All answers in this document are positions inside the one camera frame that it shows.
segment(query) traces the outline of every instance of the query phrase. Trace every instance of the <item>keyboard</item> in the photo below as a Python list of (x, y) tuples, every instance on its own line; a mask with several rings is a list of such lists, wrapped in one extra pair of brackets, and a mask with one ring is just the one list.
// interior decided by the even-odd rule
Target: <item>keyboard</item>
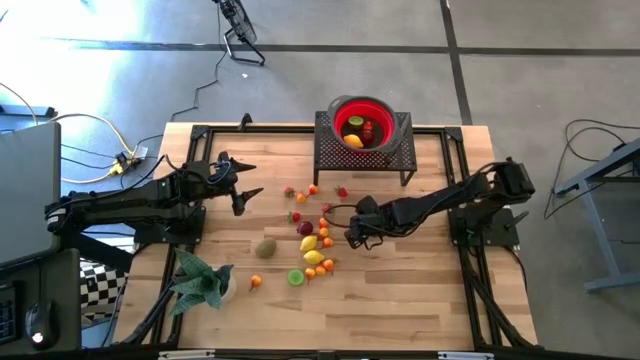
[(0, 283), (0, 345), (19, 337), (15, 283)]

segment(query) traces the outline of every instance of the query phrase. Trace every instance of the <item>computer monitor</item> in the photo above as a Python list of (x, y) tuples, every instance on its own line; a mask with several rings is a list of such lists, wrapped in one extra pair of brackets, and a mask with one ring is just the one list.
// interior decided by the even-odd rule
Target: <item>computer monitor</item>
[(0, 268), (58, 250), (44, 206), (60, 198), (60, 124), (0, 135)]

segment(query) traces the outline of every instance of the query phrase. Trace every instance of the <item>metal mesh stand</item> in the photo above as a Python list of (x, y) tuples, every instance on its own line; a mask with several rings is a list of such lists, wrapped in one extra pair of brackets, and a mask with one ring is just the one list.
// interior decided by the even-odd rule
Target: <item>metal mesh stand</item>
[(406, 186), (418, 170), (413, 142), (411, 114), (396, 113), (399, 125), (409, 122), (404, 139), (392, 153), (355, 153), (346, 148), (333, 134), (326, 111), (316, 112), (313, 183), (318, 185), (320, 171), (398, 171), (400, 184)]

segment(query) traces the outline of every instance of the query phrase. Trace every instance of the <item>computer mouse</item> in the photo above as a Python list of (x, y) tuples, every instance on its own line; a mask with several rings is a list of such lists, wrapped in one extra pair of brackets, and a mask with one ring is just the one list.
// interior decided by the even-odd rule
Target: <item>computer mouse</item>
[(58, 341), (60, 332), (53, 301), (41, 299), (31, 305), (24, 317), (24, 323), (24, 329), (34, 349), (46, 350)]

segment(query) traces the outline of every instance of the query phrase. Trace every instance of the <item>green plant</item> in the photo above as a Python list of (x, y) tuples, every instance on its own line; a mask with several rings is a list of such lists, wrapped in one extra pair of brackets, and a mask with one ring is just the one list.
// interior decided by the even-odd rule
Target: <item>green plant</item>
[(180, 270), (174, 281), (176, 285), (171, 290), (182, 294), (169, 313), (171, 316), (182, 314), (190, 308), (206, 302), (212, 308), (219, 309), (222, 295), (229, 288), (231, 269), (233, 265), (221, 266), (213, 270), (211, 266), (190, 252), (175, 249)]

